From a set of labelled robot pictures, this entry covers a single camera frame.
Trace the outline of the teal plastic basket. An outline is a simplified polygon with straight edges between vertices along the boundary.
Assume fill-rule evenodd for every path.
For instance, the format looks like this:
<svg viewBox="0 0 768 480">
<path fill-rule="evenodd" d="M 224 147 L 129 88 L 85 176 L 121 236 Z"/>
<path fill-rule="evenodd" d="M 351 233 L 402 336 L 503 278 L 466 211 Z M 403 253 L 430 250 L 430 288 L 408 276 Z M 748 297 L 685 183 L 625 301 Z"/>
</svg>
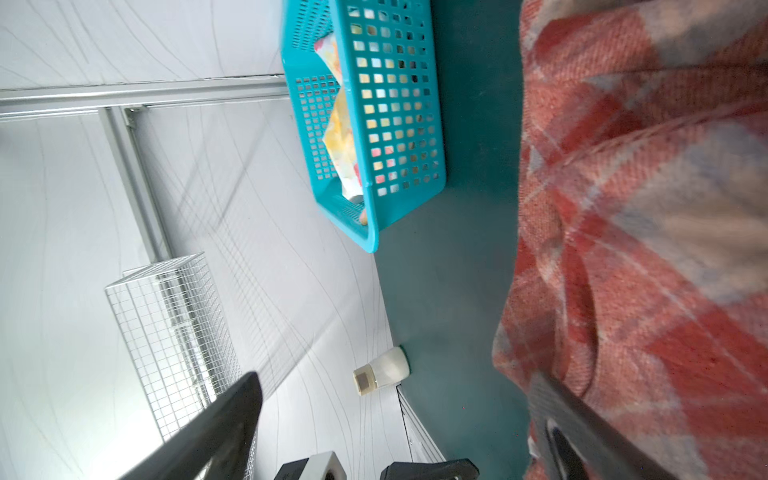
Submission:
<svg viewBox="0 0 768 480">
<path fill-rule="evenodd" d="M 281 52 L 321 211 L 368 253 L 381 232 L 439 194 L 447 174 L 427 1 L 287 1 Z M 322 137 L 346 96 L 362 200 L 342 194 Z"/>
</svg>

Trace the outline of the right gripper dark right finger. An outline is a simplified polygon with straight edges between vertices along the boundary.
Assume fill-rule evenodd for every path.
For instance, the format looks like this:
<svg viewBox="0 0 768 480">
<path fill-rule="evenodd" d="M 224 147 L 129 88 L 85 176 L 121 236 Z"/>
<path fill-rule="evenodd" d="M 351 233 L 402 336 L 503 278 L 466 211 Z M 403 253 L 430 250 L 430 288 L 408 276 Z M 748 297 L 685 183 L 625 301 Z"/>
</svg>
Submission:
<svg viewBox="0 0 768 480">
<path fill-rule="evenodd" d="M 550 479 L 672 479 L 608 422 L 545 372 L 527 394 L 539 458 Z"/>
</svg>

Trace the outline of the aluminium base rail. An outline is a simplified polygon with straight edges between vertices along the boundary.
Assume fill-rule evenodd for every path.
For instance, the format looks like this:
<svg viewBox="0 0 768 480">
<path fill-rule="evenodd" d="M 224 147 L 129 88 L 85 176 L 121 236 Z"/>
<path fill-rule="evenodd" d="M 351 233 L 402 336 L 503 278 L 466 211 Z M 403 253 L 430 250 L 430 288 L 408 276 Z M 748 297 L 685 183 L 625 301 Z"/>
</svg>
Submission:
<svg viewBox="0 0 768 480">
<path fill-rule="evenodd" d="M 407 401 L 400 385 L 396 387 L 401 408 L 411 461 L 415 463 L 442 463 L 446 457 Z"/>
</svg>

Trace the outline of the beige bottle left side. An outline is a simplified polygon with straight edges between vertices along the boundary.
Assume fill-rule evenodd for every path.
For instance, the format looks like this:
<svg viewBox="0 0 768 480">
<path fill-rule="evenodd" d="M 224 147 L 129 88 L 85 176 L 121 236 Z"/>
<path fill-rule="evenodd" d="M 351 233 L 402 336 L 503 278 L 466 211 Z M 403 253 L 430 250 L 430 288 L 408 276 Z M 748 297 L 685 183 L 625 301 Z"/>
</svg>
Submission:
<svg viewBox="0 0 768 480">
<path fill-rule="evenodd" d="M 360 396 L 397 385 L 410 376 L 411 369 L 404 350 L 389 349 L 369 363 L 357 368 L 353 378 Z"/>
</svg>

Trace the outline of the green table mat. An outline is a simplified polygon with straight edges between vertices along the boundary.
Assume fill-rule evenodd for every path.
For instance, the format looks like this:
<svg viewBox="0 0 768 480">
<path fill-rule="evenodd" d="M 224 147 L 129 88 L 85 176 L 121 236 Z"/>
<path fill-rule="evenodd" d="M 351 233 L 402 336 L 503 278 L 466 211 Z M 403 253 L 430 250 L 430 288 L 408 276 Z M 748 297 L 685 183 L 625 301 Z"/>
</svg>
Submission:
<svg viewBox="0 0 768 480">
<path fill-rule="evenodd" d="M 518 1 L 435 1 L 447 182 L 392 226 L 375 255 L 401 391 L 447 458 L 484 479 L 529 463 L 524 394 L 492 364 L 513 279 L 523 97 Z"/>
</svg>

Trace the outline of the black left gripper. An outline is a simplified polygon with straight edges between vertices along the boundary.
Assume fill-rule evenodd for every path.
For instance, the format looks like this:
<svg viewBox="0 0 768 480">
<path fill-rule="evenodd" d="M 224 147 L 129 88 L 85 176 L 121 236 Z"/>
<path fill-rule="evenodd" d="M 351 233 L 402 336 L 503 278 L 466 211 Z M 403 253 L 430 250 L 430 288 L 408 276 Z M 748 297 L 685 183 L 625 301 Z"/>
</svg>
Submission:
<svg viewBox="0 0 768 480">
<path fill-rule="evenodd" d="M 380 480 L 476 480 L 478 468 L 468 459 L 440 463 L 393 462 Z"/>
</svg>

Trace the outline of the floral skirt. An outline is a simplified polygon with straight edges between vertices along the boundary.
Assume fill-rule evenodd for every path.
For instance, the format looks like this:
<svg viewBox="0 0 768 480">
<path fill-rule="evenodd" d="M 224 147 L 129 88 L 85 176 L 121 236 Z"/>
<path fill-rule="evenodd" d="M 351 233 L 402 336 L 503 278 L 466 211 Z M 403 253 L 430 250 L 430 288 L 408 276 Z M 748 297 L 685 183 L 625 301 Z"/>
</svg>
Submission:
<svg viewBox="0 0 768 480">
<path fill-rule="evenodd" d="M 330 33 L 314 44 L 314 51 L 339 85 L 323 142 L 341 181 L 343 197 L 353 203 L 363 202 L 363 188 L 357 161 L 354 133 L 343 88 L 344 80 L 337 39 Z"/>
</svg>

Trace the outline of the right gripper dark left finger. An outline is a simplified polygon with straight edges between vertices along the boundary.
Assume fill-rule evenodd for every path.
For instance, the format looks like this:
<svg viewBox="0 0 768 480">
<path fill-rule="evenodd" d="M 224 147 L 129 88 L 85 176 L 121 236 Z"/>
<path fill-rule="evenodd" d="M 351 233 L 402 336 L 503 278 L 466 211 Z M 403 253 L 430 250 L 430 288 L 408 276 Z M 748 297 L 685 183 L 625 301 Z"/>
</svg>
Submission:
<svg viewBox="0 0 768 480">
<path fill-rule="evenodd" d="M 243 479 L 263 403 L 258 374 L 222 395 L 126 473 L 125 479 Z"/>
</svg>

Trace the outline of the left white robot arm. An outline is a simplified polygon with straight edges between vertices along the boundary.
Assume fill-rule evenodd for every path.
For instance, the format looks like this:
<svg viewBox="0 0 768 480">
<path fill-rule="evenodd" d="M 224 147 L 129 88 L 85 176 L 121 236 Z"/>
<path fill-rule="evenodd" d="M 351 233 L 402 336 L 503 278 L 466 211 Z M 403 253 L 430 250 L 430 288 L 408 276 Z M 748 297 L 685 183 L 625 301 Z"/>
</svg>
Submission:
<svg viewBox="0 0 768 480">
<path fill-rule="evenodd" d="M 468 459 L 441 463 L 393 462 L 380 474 L 380 479 L 394 480 L 474 480 L 478 477 L 478 468 Z M 283 464 L 274 477 L 275 480 L 346 478 L 346 471 L 332 451 Z"/>
</svg>

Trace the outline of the red plaid skirt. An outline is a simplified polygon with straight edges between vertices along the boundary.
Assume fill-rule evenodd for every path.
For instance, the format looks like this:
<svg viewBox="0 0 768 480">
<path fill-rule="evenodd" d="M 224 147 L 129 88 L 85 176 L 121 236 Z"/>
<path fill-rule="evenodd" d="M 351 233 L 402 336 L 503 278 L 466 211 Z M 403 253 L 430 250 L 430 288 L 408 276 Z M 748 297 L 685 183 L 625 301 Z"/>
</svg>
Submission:
<svg viewBox="0 0 768 480">
<path fill-rule="evenodd" d="M 767 475 L 767 5 L 527 1 L 494 367 L 680 479 Z"/>
</svg>

